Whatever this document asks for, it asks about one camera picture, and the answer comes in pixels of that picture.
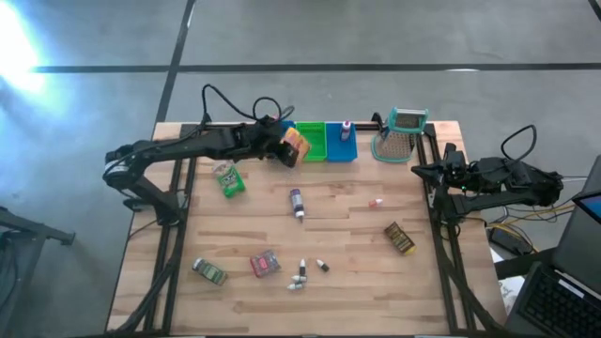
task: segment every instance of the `laptop keyboard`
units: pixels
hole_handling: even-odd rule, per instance
[[[543,271],[538,274],[538,281],[533,282],[532,292],[519,309],[522,315],[554,335],[601,337],[598,301],[592,304],[559,284],[557,277]]]

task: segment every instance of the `wood plank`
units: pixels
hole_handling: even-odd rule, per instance
[[[155,139],[177,137],[180,125],[159,124]],[[465,150],[457,122],[435,125],[440,149],[454,142]],[[243,161],[238,169],[247,192],[233,199],[221,194],[210,173],[212,160],[199,159],[172,334],[448,333],[422,182],[409,170],[418,164],[417,156],[404,164],[375,161],[372,137],[372,132],[358,134],[359,157],[352,163],[304,163],[290,170],[272,161]],[[157,163],[146,176],[166,189],[172,168],[172,163]],[[288,195],[293,188],[302,193],[303,224],[292,217]],[[384,199],[381,208],[367,207],[374,198]],[[136,215],[132,230],[152,218],[152,212]],[[400,256],[383,235],[391,222],[415,241],[413,255]],[[159,227],[151,226],[128,244],[109,329],[122,323],[147,292],[159,235]],[[504,322],[484,228],[468,220],[459,240],[470,288]],[[258,279],[249,256],[267,249],[276,252],[282,269]],[[191,270],[198,256],[228,272],[225,285],[211,284]],[[308,261],[307,287],[289,291],[302,258]],[[317,258],[329,264],[328,273],[318,268]],[[463,322],[456,291],[454,299]]]

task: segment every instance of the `green snack package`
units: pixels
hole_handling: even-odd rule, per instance
[[[227,198],[231,198],[237,192],[244,192],[246,190],[244,181],[232,161],[215,162],[215,165],[213,165],[213,174],[217,177],[223,194]]]
[[[192,270],[198,272],[199,275],[207,278],[213,283],[221,286],[227,279],[227,273],[225,271],[215,267],[203,258],[196,258],[192,265]]]

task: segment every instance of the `cheese grater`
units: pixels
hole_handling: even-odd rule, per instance
[[[409,161],[415,138],[422,134],[428,110],[394,107],[384,128],[372,140],[372,154],[379,161],[399,163]]]

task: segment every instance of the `wooden table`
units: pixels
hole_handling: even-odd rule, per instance
[[[440,149],[453,142],[465,150],[457,122],[434,124]],[[178,137],[180,125],[158,124],[154,139]],[[423,185],[409,170],[419,164],[417,156],[406,164],[375,161],[373,135],[358,133],[359,157],[351,163],[306,162],[290,170],[276,162],[242,161],[237,167],[247,192],[231,200],[210,173],[212,160],[199,159],[171,333],[448,333]],[[167,190],[172,168],[169,162],[156,163],[146,177]],[[302,193],[303,224],[292,217],[289,192],[294,188]],[[376,210],[367,206],[374,198],[384,199]],[[151,211],[136,214],[131,231],[154,217]],[[394,221],[417,244],[413,255],[399,255],[384,236],[383,229]],[[109,329],[123,323],[147,292],[159,236],[159,226],[153,225],[130,240]],[[459,241],[470,288],[503,323],[501,292],[482,223],[465,222]],[[282,269],[258,279],[249,257],[267,249],[276,252]],[[191,270],[199,256],[227,271],[224,286]],[[289,291],[286,286],[298,274],[302,258],[308,262],[307,286]],[[317,267],[317,258],[331,267],[329,272]],[[456,290],[454,299],[463,327]],[[157,314],[162,311],[160,300]]]

